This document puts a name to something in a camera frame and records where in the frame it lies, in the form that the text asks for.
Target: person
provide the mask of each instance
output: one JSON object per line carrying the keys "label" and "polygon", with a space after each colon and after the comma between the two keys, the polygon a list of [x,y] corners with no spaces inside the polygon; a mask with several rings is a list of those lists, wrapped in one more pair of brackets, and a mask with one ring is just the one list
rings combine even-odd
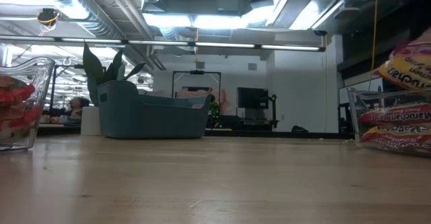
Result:
{"label": "person", "polygon": [[90,101],[83,97],[75,97],[70,101],[70,108],[72,109],[69,114],[71,118],[81,120],[82,108],[89,106]]}

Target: potted plant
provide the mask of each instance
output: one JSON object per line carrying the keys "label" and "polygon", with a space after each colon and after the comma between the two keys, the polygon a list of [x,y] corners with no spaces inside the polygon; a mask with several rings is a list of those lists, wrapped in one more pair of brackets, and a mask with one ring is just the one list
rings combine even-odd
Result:
{"label": "potted plant", "polygon": [[126,65],[123,63],[123,51],[120,50],[115,55],[112,63],[109,64],[108,69],[104,72],[100,60],[91,52],[88,44],[84,42],[82,64],[87,75],[87,88],[90,93],[90,99],[94,106],[84,107],[82,109],[81,134],[100,136],[97,87],[112,80],[128,80],[128,78],[140,72],[145,66],[145,63],[136,65],[127,76],[124,76]]}

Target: table surface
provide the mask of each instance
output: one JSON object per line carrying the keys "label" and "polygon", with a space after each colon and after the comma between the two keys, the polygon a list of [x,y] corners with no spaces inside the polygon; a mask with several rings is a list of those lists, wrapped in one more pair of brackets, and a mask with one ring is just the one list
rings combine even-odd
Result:
{"label": "table surface", "polygon": [[0,223],[430,223],[431,159],[352,142],[40,137],[0,155]]}

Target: tv screen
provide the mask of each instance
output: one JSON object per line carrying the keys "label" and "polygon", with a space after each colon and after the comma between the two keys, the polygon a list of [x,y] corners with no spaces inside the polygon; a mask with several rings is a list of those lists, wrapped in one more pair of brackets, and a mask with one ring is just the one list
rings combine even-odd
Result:
{"label": "tv screen", "polygon": [[268,109],[268,89],[238,87],[239,108]]}

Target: gray storage basket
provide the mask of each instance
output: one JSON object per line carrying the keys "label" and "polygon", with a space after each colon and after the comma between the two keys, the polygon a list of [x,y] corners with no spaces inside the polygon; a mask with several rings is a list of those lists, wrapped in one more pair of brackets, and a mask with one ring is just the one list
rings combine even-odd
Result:
{"label": "gray storage basket", "polygon": [[191,139],[205,134],[209,96],[192,99],[144,96],[129,81],[109,81],[98,87],[98,97],[100,131],[106,137]]}

